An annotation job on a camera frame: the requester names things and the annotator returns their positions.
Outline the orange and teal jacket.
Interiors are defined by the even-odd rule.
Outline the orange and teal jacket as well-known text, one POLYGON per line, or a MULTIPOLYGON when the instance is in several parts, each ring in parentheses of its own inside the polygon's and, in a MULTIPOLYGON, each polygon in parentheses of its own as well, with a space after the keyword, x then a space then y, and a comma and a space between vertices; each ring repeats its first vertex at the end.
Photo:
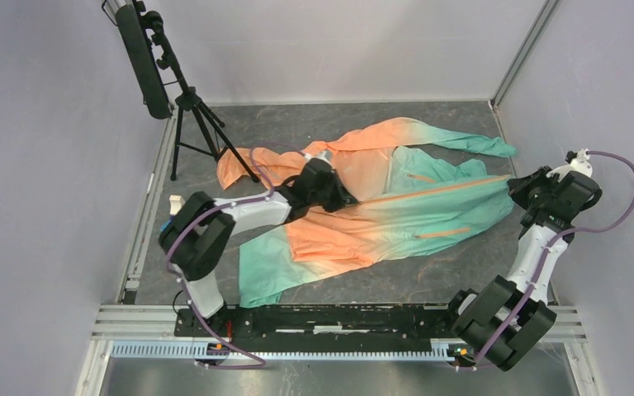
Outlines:
POLYGON ((315 141, 301 152, 242 148, 222 158, 217 178, 228 188, 248 171, 279 185, 305 165, 305 153, 328 150, 358 204, 320 207, 263 233, 239 249, 239 295, 245 308, 275 304, 293 287, 377 262, 427 256, 496 225, 513 209, 508 177, 482 158, 511 158, 514 146, 398 117, 315 141))

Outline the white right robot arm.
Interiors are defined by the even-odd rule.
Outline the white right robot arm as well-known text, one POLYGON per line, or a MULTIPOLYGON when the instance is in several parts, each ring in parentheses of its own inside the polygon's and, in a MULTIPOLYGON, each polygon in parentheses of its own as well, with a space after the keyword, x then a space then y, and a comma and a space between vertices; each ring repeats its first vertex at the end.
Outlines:
POLYGON ((512 369, 552 328, 548 287, 558 258, 573 240, 573 220, 603 192, 589 163, 540 167, 510 179, 509 197, 523 209, 518 252, 506 277, 482 291, 460 290, 443 315, 446 330, 472 348, 474 363, 512 369))

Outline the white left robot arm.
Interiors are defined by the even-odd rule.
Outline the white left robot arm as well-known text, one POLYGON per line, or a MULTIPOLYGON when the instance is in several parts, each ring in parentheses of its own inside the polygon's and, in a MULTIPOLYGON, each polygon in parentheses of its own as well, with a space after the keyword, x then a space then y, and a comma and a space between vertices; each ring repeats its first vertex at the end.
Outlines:
POLYGON ((171 214, 158 244, 166 254, 168 271, 189 296, 196 327, 211 337, 225 329, 225 300, 215 268, 231 237, 289 224, 313 207, 333 213, 357 203, 325 152, 308 156, 299 173, 279 185, 270 183, 262 194, 235 199, 214 199, 202 191, 192 194, 171 214))

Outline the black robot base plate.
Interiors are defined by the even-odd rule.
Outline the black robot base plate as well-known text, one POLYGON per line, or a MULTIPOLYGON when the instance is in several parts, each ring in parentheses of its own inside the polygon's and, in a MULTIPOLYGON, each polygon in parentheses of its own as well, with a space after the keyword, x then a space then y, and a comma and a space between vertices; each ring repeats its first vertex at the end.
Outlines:
POLYGON ((176 337, 211 338, 258 352, 424 352, 432 340, 456 340, 481 348, 486 340, 453 332, 445 304, 230 305, 207 319, 206 330, 191 309, 179 309, 176 337))

